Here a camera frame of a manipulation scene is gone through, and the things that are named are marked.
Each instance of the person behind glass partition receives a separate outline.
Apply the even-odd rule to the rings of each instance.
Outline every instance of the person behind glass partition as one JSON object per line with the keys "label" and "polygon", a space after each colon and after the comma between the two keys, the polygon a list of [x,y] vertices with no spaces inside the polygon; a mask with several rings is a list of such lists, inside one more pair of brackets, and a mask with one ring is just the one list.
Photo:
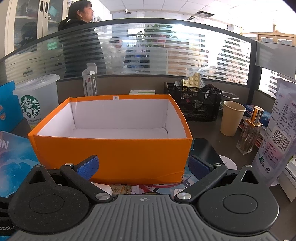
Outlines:
{"label": "person behind glass partition", "polygon": [[[88,24],[92,21],[94,11],[91,2],[80,0],[72,3],[69,14],[60,22],[58,31]],[[93,28],[79,29],[59,36],[63,45],[66,73],[64,78],[80,77],[86,63],[97,65],[97,74],[106,73],[106,63],[102,53],[98,34]]]}
{"label": "person behind glass partition", "polygon": [[102,50],[106,62],[107,74],[120,73],[123,71],[126,49],[122,47],[122,39],[112,37],[102,43]]}

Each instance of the blue wave pattern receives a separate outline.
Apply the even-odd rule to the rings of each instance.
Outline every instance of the blue wave pattern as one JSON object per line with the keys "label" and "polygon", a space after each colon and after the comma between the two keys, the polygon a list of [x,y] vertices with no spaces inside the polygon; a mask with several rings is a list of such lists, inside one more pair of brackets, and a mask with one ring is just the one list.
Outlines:
{"label": "blue wave pattern", "polygon": [[[30,141],[26,138],[0,131],[0,196],[8,197],[39,161]],[[9,236],[0,236],[5,241]]]}

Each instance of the plastic cup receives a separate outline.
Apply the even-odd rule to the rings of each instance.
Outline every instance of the plastic cup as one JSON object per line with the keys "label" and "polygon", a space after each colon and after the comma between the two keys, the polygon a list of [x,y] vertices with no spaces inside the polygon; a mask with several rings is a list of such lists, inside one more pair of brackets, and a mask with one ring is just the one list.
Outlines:
{"label": "plastic cup", "polygon": [[59,105],[56,83],[58,79],[58,75],[49,74],[15,86],[13,94],[18,96],[23,116],[31,129]]}
{"label": "plastic cup", "polygon": [[246,108],[234,101],[224,101],[223,116],[220,131],[233,137],[244,115]]}

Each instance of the cabinet handle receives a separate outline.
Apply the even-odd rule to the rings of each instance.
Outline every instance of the cabinet handle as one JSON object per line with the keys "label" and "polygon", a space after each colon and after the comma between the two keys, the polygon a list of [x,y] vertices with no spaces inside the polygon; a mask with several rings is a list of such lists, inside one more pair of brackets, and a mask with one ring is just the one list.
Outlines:
{"label": "cabinet handle", "polygon": [[48,10],[48,2],[45,4],[45,12]]}
{"label": "cabinet handle", "polygon": [[40,11],[41,12],[43,11],[43,1],[41,1],[41,3],[40,3]]}

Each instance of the open box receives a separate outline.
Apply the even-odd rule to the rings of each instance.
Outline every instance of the open box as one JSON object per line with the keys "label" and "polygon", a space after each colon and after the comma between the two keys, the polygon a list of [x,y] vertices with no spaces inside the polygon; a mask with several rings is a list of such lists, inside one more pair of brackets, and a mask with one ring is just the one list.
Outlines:
{"label": "open box", "polygon": [[99,183],[180,182],[192,143],[170,95],[68,98],[28,136],[48,169],[97,155]]}

